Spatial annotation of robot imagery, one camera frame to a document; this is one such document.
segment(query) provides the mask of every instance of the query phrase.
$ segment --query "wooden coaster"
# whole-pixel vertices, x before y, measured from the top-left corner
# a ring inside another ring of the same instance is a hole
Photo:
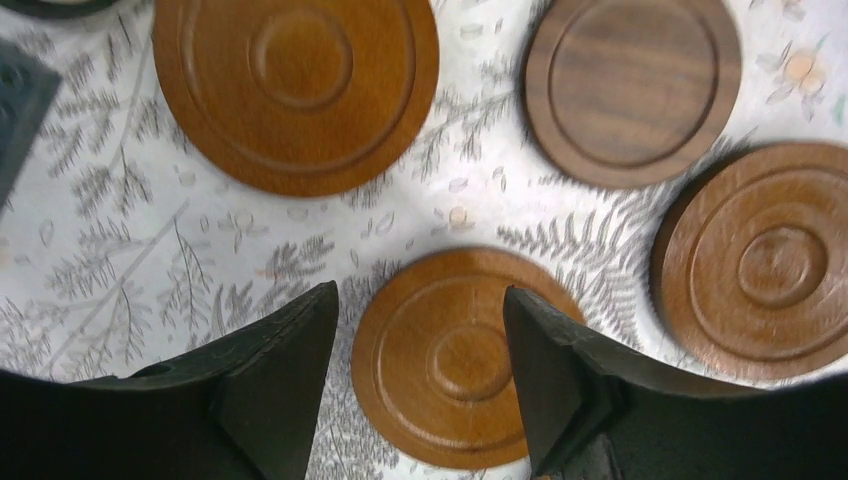
[[[557,0],[527,60],[530,125],[568,175],[633,188],[683,172],[727,122],[741,79],[717,0]]]
[[[439,74],[427,0],[156,3],[162,91],[236,179],[315,197],[362,185],[412,143]]]
[[[353,346],[353,386],[371,423],[401,451],[461,469],[527,455],[503,326],[510,285],[583,321],[544,270],[483,248],[425,258],[369,305]]]
[[[684,192],[652,255],[660,317],[707,365],[752,380],[848,353],[848,151],[756,151]]]

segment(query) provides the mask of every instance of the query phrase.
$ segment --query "black object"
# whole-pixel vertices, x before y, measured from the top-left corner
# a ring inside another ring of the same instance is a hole
[[[0,372],[0,478],[302,479],[338,309],[325,283],[126,379]]]
[[[848,478],[848,376],[776,391],[646,357],[510,288],[504,321],[534,475]]]
[[[14,188],[61,81],[13,43],[0,40],[0,208]]]
[[[59,4],[42,0],[0,0],[0,6],[29,17],[68,19],[92,15],[117,2],[118,0],[88,0],[78,4]]]

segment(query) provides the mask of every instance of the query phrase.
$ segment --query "wooden disc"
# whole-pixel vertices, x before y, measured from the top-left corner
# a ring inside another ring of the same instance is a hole
[[[483,248],[425,258],[369,305],[353,345],[353,386],[369,420],[401,451],[462,469],[527,455],[503,326],[510,285],[583,321],[544,270]]]
[[[161,0],[154,54],[174,117],[212,163],[301,197],[388,168],[439,73],[427,0]]]
[[[848,151],[772,146],[701,183],[666,215],[652,255],[669,331],[752,380],[848,353]]]
[[[542,148],[572,177],[645,186],[683,172],[724,129],[741,79],[716,0],[558,0],[527,60]]]

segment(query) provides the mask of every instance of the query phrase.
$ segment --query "dark brown wooden coaster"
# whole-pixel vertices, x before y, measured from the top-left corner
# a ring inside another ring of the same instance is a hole
[[[550,159],[583,182],[633,188],[707,152],[736,101],[741,52],[719,0],[556,0],[525,77]]]
[[[527,455],[504,336],[510,285],[583,321],[540,267],[485,248],[420,260],[369,305],[353,345],[353,386],[368,419],[401,451],[462,469]]]
[[[657,234],[651,288],[678,342],[751,380],[848,354],[848,150],[785,144],[684,191]]]
[[[383,172],[418,134],[439,73],[427,0],[161,0],[153,40],[192,143],[282,195],[339,193]]]

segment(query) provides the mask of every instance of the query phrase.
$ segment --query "coaster center circle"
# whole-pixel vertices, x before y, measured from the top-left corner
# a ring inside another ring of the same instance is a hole
[[[428,366],[437,389],[463,402],[494,397],[512,377],[503,335],[474,324],[460,325],[437,339]]]
[[[771,228],[755,237],[739,260],[739,286],[752,301],[786,308],[809,297],[827,272],[827,249],[797,227]]]
[[[260,88],[296,109],[331,103],[353,72],[353,52],[342,26],[309,8],[270,18],[253,38],[250,55]]]

